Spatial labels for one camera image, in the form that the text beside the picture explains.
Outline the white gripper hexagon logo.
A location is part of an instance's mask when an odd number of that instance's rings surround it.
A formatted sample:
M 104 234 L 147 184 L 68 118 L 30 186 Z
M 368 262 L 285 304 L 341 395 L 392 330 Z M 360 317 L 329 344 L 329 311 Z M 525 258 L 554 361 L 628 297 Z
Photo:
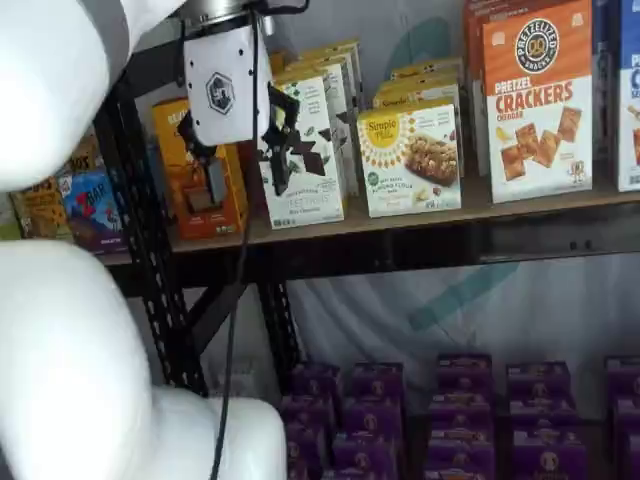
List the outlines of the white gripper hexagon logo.
M 177 131 L 193 163 L 201 168 L 212 202 L 227 194 L 218 145 L 247 141 L 254 135 L 260 162 L 268 162 L 274 193 L 287 189 L 291 147 L 300 102 L 269 84 L 272 73 L 262 28 L 250 25 L 189 39 L 184 44 L 189 108 Z

